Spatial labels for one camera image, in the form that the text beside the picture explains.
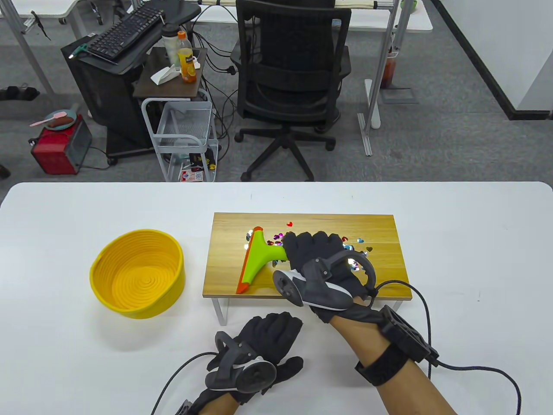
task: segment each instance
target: wooden board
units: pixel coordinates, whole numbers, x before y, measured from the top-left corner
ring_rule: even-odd
[[[204,280],[204,297],[210,298],[282,298],[273,284],[275,269],[290,269],[289,263],[279,263],[275,268],[267,264],[255,277],[248,291],[236,294],[247,244],[246,233],[261,226],[265,240],[273,240],[275,234],[294,232],[314,234],[325,231],[348,238],[346,244],[356,251],[372,250],[368,258],[377,273],[377,284],[390,279],[409,282],[399,244],[398,232],[392,215],[311,215],[311,214],[249,214],[215,213],[211,242]],[[363,271],[354,273],[365,284]],[[408,287],[391,284],[380,290],[380,299],[410,300]]]

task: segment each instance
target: heart-shaped confetti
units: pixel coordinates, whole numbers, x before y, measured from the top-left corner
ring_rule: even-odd
[[[353,260],[353,259],[348,259],[347,260],[348,264],[349,264],[349,268],[352,270],[352,271],[359,271],[359,264],[357,263],[356,260]]]

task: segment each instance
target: gloved hand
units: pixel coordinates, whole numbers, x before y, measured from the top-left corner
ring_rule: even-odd
[[[327,259],[344,250],[342,239],[337,234],[327,236],[323,231],[317,232],[313,236],[308,232],[297,236],[293,232],[288,232],[282,241],[284,251],[290,261],[290,268],[300,273],[306,262],[316,258]],[[350,271],[346,260],[334,265],[331,272],[332,277],[327,282],[345,288],[352,297],[361,297],[363,300],[367,297],[367,290]],[[328,323],[337,314],[337,312],[317,307],[311,307],[311,310],[325,323]]]
[[[234,338],[237,343],[246,342],[263,359],[271,362],[276,367],[276,379],[271,386],[261,392],[262,395],[273,385],[297,375],[304,367],[304,360],[299,356],[291,357],[279,365],[280,361],[290,351],[302,325],[303,322],[299,318],[292,317],[290,313],[271,313],[267,314],[265,318],[254,317],[251,319],[246,323],[240,334]],[[208,371],[219,366],[227,350],[228,348],[225,347],[209,362],[207,365]],[[227,392],[206,389],[200,394],[192,407],[195,411],[199,412],[203,406],[225,393]],[[255,395],[255,393],[241,393],[238,391],[231,391],[229,393],[240,404],[248,402]]]

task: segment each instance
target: keyboard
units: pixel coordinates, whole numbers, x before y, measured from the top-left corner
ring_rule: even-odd
[[[139,7],[119,23],[92,39],[88,43],[88,52],[114,62],[144,33],[156,26],[163,15],[163,10],[146,5]]]

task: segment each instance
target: floor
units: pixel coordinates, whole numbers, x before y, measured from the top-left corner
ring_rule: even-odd
[[[333,152],[319,144],[299,146],[320,181],[449,181],[449,180],[539,180],[553,184],[553,123],[549,121],[508,121],[469,59],[445,26],[429,0],[425,2],[434,25],[431,34],[407,35],[398,58],[394,83],[412,87],[418,105],[381,105],[382,127],[371,132],[373,156],[364,155],[357,123],[357,112],[366,111],[363,79],[371,77],[381,35],[351,32],[347,45],[352,73],[342,87],[338,106],[340,121],[329,135],[336,137]],[[100,2],[108,22],[109,2]],[[101,31],[86,3],[86,26]],[[82,100],[63,61],[60,47],[73,39],[68,25],[57,19],[44,19],[49,41],[38,28],[27,35],[53,88],[67,103]],[[231,25],[197,26],[197,31],[219,48],[229,50],[237,38]],[[5,20],[0,19],[0,88],[28,83],[41,88]],[[215,56],[219,66],[228,59]],[[233,92],[238,77],[216,74],[207,69],[206,77],[225,93]],[[221,106],[223,95],[214,93]],[[0,201],[11,186],[22,181],[161,181],[154,155],[121,159],[109,170],[83,169],[77,176],[48,176],[29,153],[28,139],[39,130],[28,125],[52,111],[44,95],[33,102],[0,102],[0,163],[12,172],[0,181]],[[93,144],[103,148],[106,129],[87,121]],[[258,126],[260,123],[235,119],[232,126]],[[268,145],[268,140],[246,137],[230,149],[217,168],[218,181],[238,181],[251,161]],[[105,158],[90,150],[87,165],[105,166]],[[304,174],[287,150],[279,150],[260,170],[255,181],[304,180]]]

